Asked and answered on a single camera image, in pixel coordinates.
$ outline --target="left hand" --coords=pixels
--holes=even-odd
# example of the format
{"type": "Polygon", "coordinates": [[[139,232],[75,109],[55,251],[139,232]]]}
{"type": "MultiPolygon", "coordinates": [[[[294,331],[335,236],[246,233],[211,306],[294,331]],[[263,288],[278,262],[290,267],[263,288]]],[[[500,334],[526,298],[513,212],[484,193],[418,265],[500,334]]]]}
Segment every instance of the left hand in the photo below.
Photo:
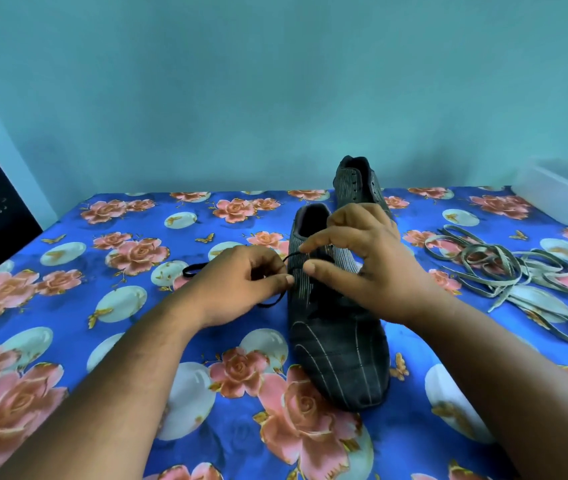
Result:
{"type": "Polygon", "coordinates": [[[167,300],[187,302],[198,316],[197,327],[204,328],[231,322],[292,284],[293,276],[274,250],[236,246],[222,251],[167,300]]]}

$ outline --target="forearm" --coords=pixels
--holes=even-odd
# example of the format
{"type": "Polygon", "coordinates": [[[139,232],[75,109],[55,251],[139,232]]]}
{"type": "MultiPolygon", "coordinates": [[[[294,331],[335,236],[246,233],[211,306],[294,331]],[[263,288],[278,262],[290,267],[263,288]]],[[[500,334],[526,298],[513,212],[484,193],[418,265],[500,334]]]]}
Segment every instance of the forearm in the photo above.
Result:
{"type": "Polygon", "coordinates": [[[456,299],[411,324],[526,480],[568,478],[568,373],[456,299]]]}
{"type": "Polygon", "coordinates": [[[194,311],[147,313],[0,469],[0,480],[139,480],[194,311]]]}

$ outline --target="fingernail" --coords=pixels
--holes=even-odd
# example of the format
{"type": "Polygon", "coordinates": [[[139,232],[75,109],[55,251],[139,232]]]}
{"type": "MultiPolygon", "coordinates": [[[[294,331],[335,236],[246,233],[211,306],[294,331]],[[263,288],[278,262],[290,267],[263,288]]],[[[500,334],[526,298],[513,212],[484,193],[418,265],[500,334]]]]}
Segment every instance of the fingernail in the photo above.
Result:
{"type": "Polygon", "coordinates": [[[306,274],[313,274],[315,272],[315,265],[307,261],[304,263],[304,266],[302,266],[302,270],[304,270],[306,274]]]}

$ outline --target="wall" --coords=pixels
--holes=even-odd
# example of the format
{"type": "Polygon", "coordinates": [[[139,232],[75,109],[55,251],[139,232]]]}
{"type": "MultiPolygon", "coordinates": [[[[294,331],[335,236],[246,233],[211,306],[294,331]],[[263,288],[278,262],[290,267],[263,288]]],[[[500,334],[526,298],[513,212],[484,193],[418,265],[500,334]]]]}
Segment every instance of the wall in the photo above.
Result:
{"type": "Polygon", "coordinates": [[[42,193],[40,186],[17,151],[0,120],[0,167],[10,179],[14,188],[37,219],[42,229],[57,220],[57,215],[42,193]]]}
{"type": "Polygon", "coordinates": [[[88,194],[505,184],[568,158],[568,0],[0,0],[0,116],[88,194]]]}

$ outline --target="gray striped shoe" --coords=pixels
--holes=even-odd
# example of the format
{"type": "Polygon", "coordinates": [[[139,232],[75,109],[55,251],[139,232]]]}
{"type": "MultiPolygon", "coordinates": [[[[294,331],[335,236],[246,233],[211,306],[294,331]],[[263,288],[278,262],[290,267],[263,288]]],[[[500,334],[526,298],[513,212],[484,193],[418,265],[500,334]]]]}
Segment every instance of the gray striped shoe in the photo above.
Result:
{"type": "Polygon", "coordinates": [[[351,202],[378,203],[392,218],[375,172],[371,170],[365,157],[345,156],[337,167],[333,188],[337,196],[338,209],[351,202]]]}
{"type": "Polygon", "coordinates": [[[352,273],[358,268],[349,250],[322,247],[297,252],[311,234],[326,227],[330,215],[321,203],[297,211],[289,241],[288,340],[296,361],[328,401],[345,411],[380,404],[389,382],[390,357],[380,321],[352,300],[302,271],[304,261],[325,259],[352,273]]]}

